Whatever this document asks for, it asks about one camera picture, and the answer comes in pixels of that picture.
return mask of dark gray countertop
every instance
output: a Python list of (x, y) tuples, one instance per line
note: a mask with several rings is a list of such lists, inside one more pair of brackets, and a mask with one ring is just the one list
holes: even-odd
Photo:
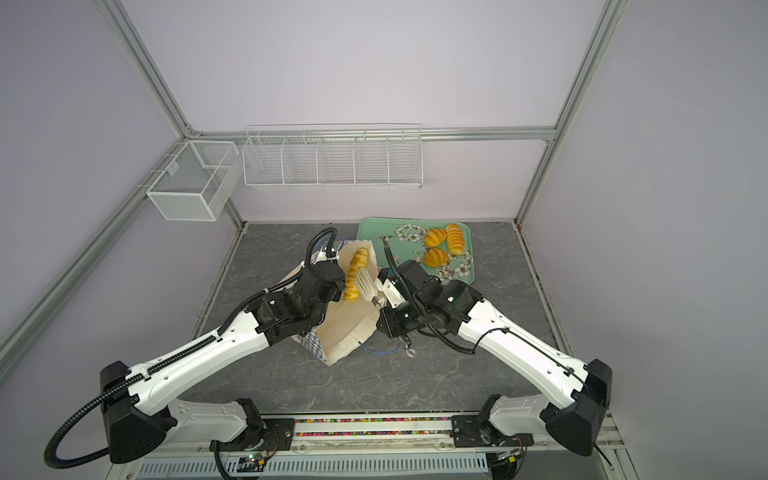
[[(474, 288), (507, 317), (554, 345), (544, 309), (511, 223), (468, 223), (475, 262)], [(339, 237), (353, 239), (357, 224), (336, 225)], [(304, 256), (322, 225), (248, 226), (207, 324), (220, 325), (237, 304), (280, 281)], [(400, 350), (376, 355), (358, 348), (326, 366), (291, 339), (243, 358), (187, 390), (195, 402), (251, 398), (262, 413), (317, 411), (478, 410), (493, 393), (538, 393), (501, 360), (479, 349), (474, 356), (454, 352), (439, 340), (411, 335), (417, 357)], [(466, 345), (461, 339), (457, 343)], [(376, 332), (366, 345), (379, 351), (398, 343)]]

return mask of white mesh basket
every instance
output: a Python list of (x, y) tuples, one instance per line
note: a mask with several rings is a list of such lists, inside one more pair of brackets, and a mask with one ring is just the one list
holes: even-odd
[(166, 220), (213, 222), (242, 174), (232, 141), (187, 141), (147, 189)]
[(246, 185), (253, 188), (421, 187), (419, 134), (249, 136)]

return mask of blue checkered pattern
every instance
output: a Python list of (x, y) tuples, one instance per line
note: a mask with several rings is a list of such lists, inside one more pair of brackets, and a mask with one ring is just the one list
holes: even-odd
[(306, 334), (304, 337), (299, 337), (301, 345), (312, 352), (312, 354), (320, 360), (321, 362), (328, 365), (328, 360), (326, 360), (326, 354), (323, 353), (323, 348), (320, 346), (320, 339), (317, 336), (317, 332), (315, 332), (315, 329), (310, 330), (309, 333)]

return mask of white wall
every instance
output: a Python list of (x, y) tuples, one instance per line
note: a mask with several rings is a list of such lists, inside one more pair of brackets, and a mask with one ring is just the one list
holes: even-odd
[(641, 478), (765, 478), (768, 4), (634, 0), (524, 225)]
[[(58, 427), (97, 396), (99, 372), (157, 357), (187, 342), (233, 229), (169, 222), (146, 203), (110, 253), (0, 386), (3, 478), (103, 479), (107, 458), (52, 470), (42, 453)], [(98, 410), (59, 450), (73, 458), (107, 446)]]
[(0, 335), (175, 140), (90, 0), (0, 5)]
[(190, 123), (552, 125), (604, 0), (125, 0)]
[(425, 142), (420, 189), (253, 190), (241, 184), (233, 200), (248, 221), (512, 218), (544, 146), (539, 140)]

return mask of bread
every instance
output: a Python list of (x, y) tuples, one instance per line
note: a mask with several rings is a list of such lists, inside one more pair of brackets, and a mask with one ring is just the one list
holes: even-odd
[(426, 266), (441, 266), (448, 262), (448, 254), (442, 248), (431, 248), (424, 255), (424, 264)]
[(352, 260), (349, 262), (349, 269), (346, 272), (346, 288), (344, 289), (344, 300), (355, 303), (357, 297), (360, 296), (360, 291), (355, 286), (355, 278), (357, 278), (357, 272), (361, 268), (365, 268), (368, 265), (368, 250), (359, 248)]
[(445, 228), (445, 242), (448, 245), (448, 251), (454, 255), (464, 253), (464, 231), (459, 225), (451, 223)]
[(445, 241), (446, 236), (447, 234), (442, 228), (433, 228), (424, 237), (424, 243), (426, 243), (427, 247), (437, 247)]

